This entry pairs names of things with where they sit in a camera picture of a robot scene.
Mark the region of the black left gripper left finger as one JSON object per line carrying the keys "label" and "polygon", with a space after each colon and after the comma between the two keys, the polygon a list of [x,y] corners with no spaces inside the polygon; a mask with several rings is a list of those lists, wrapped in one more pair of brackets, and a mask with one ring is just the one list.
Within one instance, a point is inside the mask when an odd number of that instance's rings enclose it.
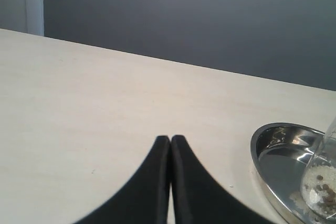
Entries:
{"label": "black left gripper left finger", "polygon": [[170,139],[161,135],[126,184],[77,223],[167,223],[169,197]]}

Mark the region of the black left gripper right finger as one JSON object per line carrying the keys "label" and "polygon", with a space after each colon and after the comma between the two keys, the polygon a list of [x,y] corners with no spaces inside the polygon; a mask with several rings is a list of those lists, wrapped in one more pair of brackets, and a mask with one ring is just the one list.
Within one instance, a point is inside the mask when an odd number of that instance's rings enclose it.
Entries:
{"label": "black left gripper right finger", "polygon": [[176,223],[268,222],[228,193],[209,174],[184,136],[173,136],[171,156]]}

